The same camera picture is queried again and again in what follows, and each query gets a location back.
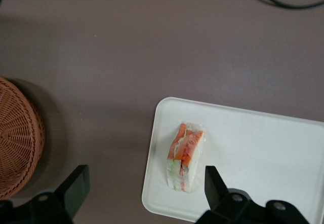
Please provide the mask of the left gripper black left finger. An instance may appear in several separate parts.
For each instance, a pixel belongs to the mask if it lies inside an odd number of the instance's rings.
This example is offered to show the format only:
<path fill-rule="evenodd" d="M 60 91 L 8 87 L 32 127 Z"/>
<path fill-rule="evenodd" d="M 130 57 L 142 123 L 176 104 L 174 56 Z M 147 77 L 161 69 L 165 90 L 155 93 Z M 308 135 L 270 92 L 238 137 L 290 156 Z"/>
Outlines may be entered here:
<path fill-rule="evenodd" d="M 32 198 L 31 222 L 73 223 L 89 192 L 89 166 L 79 165 L 53 192 L 43 192 Z"/>

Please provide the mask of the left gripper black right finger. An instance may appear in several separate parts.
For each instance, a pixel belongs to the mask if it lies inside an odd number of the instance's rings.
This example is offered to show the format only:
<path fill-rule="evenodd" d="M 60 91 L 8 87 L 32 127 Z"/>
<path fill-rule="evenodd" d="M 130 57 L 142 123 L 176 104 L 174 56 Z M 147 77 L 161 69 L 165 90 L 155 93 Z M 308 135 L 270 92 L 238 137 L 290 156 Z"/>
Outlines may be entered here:
<path fill-rule="evenodd" d="M 214 166 L 205 168 L 204 189 L 210 209 L 196 223 L 266 223 L 263 208 L 242 192 L 230 191 Z"/>

